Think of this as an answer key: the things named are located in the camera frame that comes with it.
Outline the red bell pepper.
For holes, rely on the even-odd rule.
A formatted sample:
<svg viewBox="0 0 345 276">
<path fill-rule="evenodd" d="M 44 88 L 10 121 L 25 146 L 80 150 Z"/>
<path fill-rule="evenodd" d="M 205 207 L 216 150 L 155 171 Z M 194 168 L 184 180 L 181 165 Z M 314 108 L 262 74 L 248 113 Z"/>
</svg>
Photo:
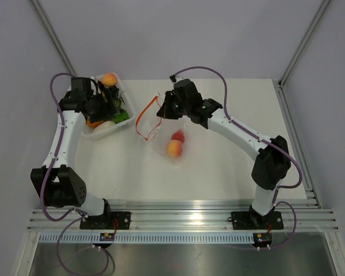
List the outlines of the red bell pepper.
<svg viewBox="0 0 345 276">
<path fill-rule="evenodd" d="M 185 142 L 185 134 L 183 130 L 180 129 L 176 131 L 175 133 L 173 133 L 171 136 L 171 140 L 178 140 L 183 144 Z"/>
</svg>

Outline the clear zip bag orange zipper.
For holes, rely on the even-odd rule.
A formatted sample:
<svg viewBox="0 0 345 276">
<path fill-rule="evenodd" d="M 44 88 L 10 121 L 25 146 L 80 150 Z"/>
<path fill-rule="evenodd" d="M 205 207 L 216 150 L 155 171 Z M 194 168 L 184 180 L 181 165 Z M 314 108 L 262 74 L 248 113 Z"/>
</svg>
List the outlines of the clear zip bag orange zipper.
<svg viewBox="0 0 345 276">
<path fill-rule="evenodd" d="M 163 97 L 157 93 L 153 96 L 146 107 L 140 112 L 135 122 L 136 133 L 147 142 L 152 150 L 172 164 L 177 164 L 185 158 L 188 145 L 188 121 L 184 118 L 168 120 L 158 117 L 157 111 L 163 103 Z M 178 130 L 183 130 L 185 142 L 183 143 L 182 155 L 178 158 L 171 158 L 166 154 L 167 143 L 171 136 Z"/>
</svg>

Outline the orange spiky pineapple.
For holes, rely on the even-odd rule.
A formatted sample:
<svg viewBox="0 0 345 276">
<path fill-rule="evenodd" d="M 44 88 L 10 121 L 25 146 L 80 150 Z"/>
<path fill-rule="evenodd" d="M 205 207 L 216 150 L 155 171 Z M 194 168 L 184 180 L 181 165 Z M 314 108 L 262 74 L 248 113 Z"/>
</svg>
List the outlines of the orange spiky pineapple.
<svg viewBox="0 0 345 276">
<path fill-rule="evenodd" d="M 104 121 L 91 122 L 89 117 L 86 120 L 86 125 L 88 125 L 92 129 L 95 129 L 97 126 L 99 126 L 103 123 L 104 123 Z"/>
</svg>

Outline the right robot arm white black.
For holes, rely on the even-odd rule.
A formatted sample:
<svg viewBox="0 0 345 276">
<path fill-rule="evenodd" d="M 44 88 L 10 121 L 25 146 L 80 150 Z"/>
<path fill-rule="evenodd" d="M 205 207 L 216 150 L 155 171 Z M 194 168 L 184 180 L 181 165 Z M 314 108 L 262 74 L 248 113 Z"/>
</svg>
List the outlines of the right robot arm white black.
<svg viewBox="0 0 345 276">
<path fill-rule="evenodd" d="M 232 216 L 233 228 L 274 228 L 281 220 L 274 210 L 274 197 L 291 166 L 286 139 L 282 136 L 262 139 L 245 125 L 232 122 L 223 105 L 211 98 L 204 99 L 190 79 L 173 79 L 172 83 L 158 117 L 177 120 L 186 116 L 191 122 L 224 136 L 254 161 L 251 178 L 256 184 L 255 197 L 248 211 Z"/>
</svg>

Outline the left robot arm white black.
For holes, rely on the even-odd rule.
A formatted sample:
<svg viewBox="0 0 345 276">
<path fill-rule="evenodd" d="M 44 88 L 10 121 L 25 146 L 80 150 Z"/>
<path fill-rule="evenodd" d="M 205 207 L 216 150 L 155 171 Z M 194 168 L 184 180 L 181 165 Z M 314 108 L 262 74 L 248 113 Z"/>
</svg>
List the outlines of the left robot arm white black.
<svg viewBox="0 0 345 276">
<path fill-rule="evenodd" d="M 82 215 L 84 222 L 108 228 L 113 221 L 110 204 L 87 191 L 85 181 L 74 169 L 77 143 L 89 106 L 100 101 L 91 88 L 71 90 L 57 108 L 57 128 L 48 156 L 39 168 L 30 173 L 30 180 L 40 198 L 45 217 L 58 222 L 71 212 Z"/>
</svg>

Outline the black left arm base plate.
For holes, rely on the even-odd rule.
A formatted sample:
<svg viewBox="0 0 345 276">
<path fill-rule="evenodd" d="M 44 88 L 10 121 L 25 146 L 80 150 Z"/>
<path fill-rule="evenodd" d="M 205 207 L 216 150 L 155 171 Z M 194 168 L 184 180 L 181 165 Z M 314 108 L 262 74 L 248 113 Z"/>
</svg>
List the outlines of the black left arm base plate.
<svg viewBox="0 0 345 276">
<path fill-rule="evenodd" d="M 100 216 L 89 216 L 80 221 L 82 230 L 129 230 L 131 212 L 113 212 Z"/>
</svg>

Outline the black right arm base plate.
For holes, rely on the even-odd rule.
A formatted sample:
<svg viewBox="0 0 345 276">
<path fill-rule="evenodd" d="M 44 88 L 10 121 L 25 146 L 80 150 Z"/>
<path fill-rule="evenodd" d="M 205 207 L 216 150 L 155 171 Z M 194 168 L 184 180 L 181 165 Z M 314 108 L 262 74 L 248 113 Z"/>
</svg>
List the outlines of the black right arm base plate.
<svg viewBox="0 0 345 276">
<path fill-rule="evenodd" d="M 273 211 L 265 216 L 249 211 L 232 212 L 227 218 L 234 230 L 282 230 L 282 216 L 279 211 Z"/>
</svg>

